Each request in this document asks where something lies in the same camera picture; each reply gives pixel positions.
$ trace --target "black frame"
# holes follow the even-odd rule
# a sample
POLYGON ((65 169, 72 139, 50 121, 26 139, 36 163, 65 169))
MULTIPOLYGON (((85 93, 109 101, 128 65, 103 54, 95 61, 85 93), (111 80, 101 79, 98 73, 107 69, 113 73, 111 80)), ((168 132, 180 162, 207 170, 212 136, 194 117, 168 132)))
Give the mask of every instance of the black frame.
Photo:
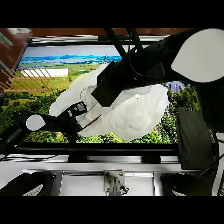
MULTIPOLYGON (((129 45, 129 36, 118 36, 121 45, 129 45)), ((157 41, 142 41, 142 45, 149 45, 157 41)), ((68 45, 113 45, 106 36, 99 36, 93 41, 74 42, 33 42, 27 40, 27 47, 39 46, 68 46, 68 45)), ((143 143, 35 143, 24 142, 13 152, 26 155, 129 155, 129 156, 179 156, 177 144, 143 144, 143 143)))

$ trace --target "white circular joint cover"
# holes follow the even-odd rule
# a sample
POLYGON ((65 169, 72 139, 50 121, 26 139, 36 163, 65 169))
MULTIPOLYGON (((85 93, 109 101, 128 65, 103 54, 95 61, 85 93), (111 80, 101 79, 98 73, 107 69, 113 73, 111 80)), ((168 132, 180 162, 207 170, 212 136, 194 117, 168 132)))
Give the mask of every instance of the white circular joint cover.
POLYGON ((182 45, 171 68, 195 82, 212 82, 224 76, 224 31, 201 30, 182 45))
POLYGON ((45 125, 44 119, 37 114, 31 115, 27 120, 26 120, 26 127, 30 131, 37 131, 40 128, 42 128, 45 125))

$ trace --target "wooden surface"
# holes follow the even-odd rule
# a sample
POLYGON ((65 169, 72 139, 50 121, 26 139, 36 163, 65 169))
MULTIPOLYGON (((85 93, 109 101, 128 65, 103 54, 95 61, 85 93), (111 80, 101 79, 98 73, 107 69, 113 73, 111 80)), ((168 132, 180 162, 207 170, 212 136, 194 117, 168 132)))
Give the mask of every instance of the wooden surface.
MULTIPOLYGON (((113 29, 117 35, 127 34, 125 28, 113 29)), ((188 28, 136 28, 138 34, 145 35, 169 35, 183 32, 187 29, 188 28)), ((13 43, 13 46, 0 44, 0 60, 10 69, 14 69, 18 63, 18 58, 23 54, 28 37, 105 35, 103 28, 29 28, 26 33, 20 32, 20 30, 15 33, 10 28, 0 28, 0 32, 13 43)), ((0 71, 0 82, 5 83, 7 79, 8 77, 0 71)))

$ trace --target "crumpled white cloth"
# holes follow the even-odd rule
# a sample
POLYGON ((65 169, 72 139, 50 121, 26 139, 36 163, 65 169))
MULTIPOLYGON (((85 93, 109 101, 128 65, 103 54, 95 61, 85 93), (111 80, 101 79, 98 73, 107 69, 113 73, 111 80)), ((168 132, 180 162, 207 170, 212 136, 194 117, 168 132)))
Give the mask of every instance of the crumpled white cloth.
POLYGON ((101 107, 91 93, 96 88, 97 76, 106 66, 102 64, 98 69, 75 79, 51 105, 49 114, 59 116, 72 104, 83 101, 88 112, 77 117, 79 124, 85 127, 96 120, 79 133, 81 136, 114 132, 125 141, 144 136, 156 127, 169 105, 167 88, 157 84, 125 90, 110 107, 101 107))

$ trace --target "landscape image on screen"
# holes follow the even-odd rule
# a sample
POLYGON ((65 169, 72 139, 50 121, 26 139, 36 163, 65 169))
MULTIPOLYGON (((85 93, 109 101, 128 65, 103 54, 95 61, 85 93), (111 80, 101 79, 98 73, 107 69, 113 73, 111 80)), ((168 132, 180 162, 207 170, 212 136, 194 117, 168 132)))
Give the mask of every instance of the landscape image on screen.
MULTIPOLYGON (((43 81, 47 82, 51 91, 6 93, 0 111, 0 134, 13 122, 14 112, 29 110, 49 114, 51 104, 63 91, 69 88, 77 77, 97 69, 101 64, 120 60, 119 53, 112 45, 28 47, 20 61, 16 74, 20 74, 21 71, 26 71, 26 69, 45 69, 54 77, 53 80, 43 81)), ((163 85, 168 88, 170 105, 166 109, 161 122, 150 133, 129 143, 176 143, 175 122, 178 108, 199 110, 196 94, 191 86, 176 81, 164 83, 163 85)), ((68 142, 62 133, 48 131, 33 132, 25 141, 68 142)), ((111 132, 103 136, 79 136, 77 142, 122 143, 125 141, 111 132)))

